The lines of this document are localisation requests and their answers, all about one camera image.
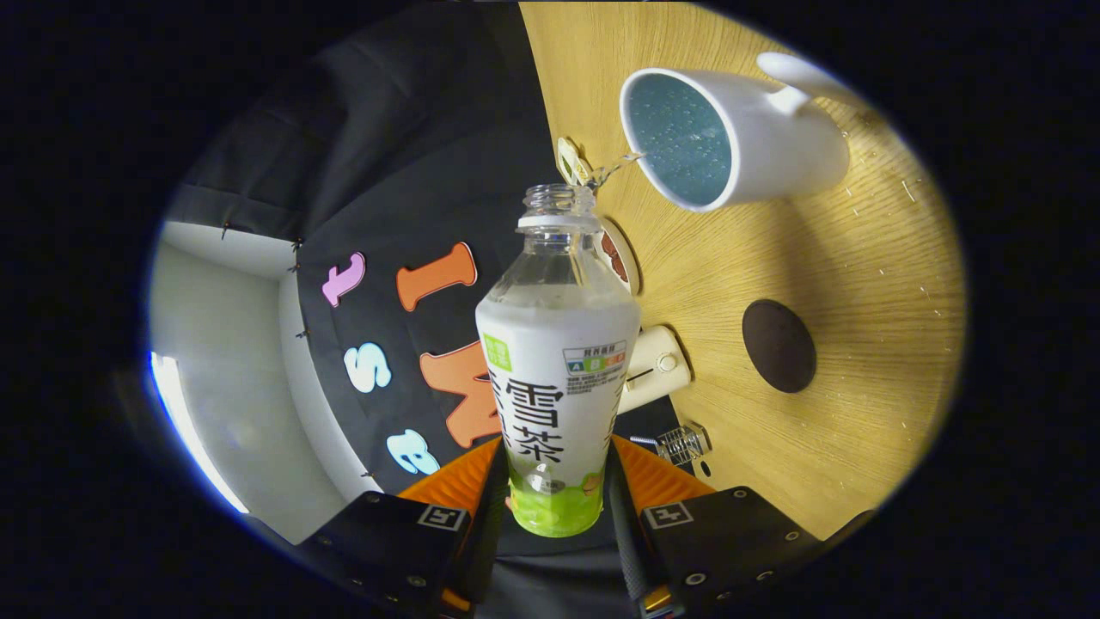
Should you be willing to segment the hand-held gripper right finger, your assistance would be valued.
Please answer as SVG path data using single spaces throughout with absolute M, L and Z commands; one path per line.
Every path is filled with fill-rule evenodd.
M 747 618 L 755 597 L 824 548 L 754 489 L 716 490 L 620 436 L 606 500 L 640 618 Z

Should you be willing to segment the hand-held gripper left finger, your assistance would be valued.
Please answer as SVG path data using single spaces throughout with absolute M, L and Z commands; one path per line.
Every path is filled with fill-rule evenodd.
M 472 618 L 490 586 L 508 463 L 488 440 L 404 493 L 365 491 L 297 545 L 374 618 Z

